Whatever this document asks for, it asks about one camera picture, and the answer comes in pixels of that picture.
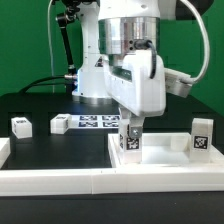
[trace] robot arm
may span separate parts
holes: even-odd
[[[186,97],[192,84],[201,80],[207,70],[209,41],[203,21],[189,1],[180,2],[197,19],[204,40],[204,64],[197,78],[165,69],[162,59],[155,54],[159,20],[175,19],[177,0],[100,2],[99,43],[100,52],[104,55],[106,87],[109,95],[122,105],[121,116],[129,120],[131,138],[141,137],[145,117],[163,114],[166,90]]]

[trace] cable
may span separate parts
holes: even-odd
[[[51,5],[54,0],[50,0],[47,10],[47,32],[48,32],[48,44],[49,44],[49,51],[50,51],[50,60],[51,60],[51,76],[55,76],[54,74],[54,55],[53,55],[53,48],[52,48],[52,37],[51,37],[51,22],[50,22],[50,16],[51,16]]]
[[[55,86],[55,85],[66,85],[64,82],[59,82],[59,83],[42,83],[42,84],[34,84],[32,86],[29,86],[26,88],[26,90],[23,91],[23,93],[26,93],[27,90],[29,90],[32,87],[38,87],[38,86]]]
[[[25,93],[29,88],[31,88],[32,86],[34,86],[35,84],[38,84],[40,82],[45,82],[45,81],[49,81],[49,80],[55,80],[55,79],[64,79],[64,76],[54,76],[54,77],[46,77],[46,78],[42,78],[42,79],[38,79],[32,83],[30,83],[29,85],[25,86],[24,88],[22,88],[19,93]]]
[[[147,41],[147,45],[149,46],[149,48],[151,48],[151,51],[152,51],[152,72],[150,75],[150,79],[153,79],[156,75],[157,52],[156,52],[156,48],[154,47],[153,43],[150,40]]]
[[[203,38],[204,43],[204,62],[201,68],[201,71],[199,75],[196,78],[181,78],[180,81],[186,84],[195,84],[199,82],[205,75],[206,70],[208,68],[209,64],[209,58],[210,58],[210,46],[209,46],[209,39],[208,34],[204,25],[204,22],[198,13],[198,11],[195,9],[195,7],[187,0],[180,0],[184,5],[186,5],[190,11],[194,14],[195,18],[197,19],[198,25],[200,27],[200,31]]]

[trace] white platform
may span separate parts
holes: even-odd
[[[170,150],[171,135],[144,134],[142,164],[121,165],[110,134],[116,168],[0,171],[0,196],[223,191],[224,156],[212,147],[210,163],[190,163],[187,150]]]
[[[9,138],[0,138],[0,168],[3,166],[9,155],[10,155]]]

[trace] black tabletop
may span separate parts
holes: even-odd
[[[50,134],[59,113],[118,114],[117,105],[75,103],[64,94],[7,94],[0,98],[0,137],[10,136],[3,170],[110,168],[108,133],[116,129]],[[33,138],[17,139],[11,118],[24,116]],[[213,145],[224,152],[224,118],[195,98],[167,96],[163,116],[147,118],[144,132],[189,132],[193,118],[214,119]],[[224,192],[1,197],[0,223],[223,223]]]

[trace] green background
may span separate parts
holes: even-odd
[[[47,37],[49,0],[0,0],[0,95],[17,92],[25,85],[51,75]],[[203,15],[211,45],[211,60],[206,77],[191,94],[224,115],[224,1],[215,0]],[[55,16],[64,7],[51,9],[55,75],[67,72],[65,52]],[[75,65],[82,64],[80,23],[68,26]],[[162,21],[160,55],[168,68],[197,76],[203,63],[203,44],[195,21]],[[36,87],[32,91],[52,91]]]

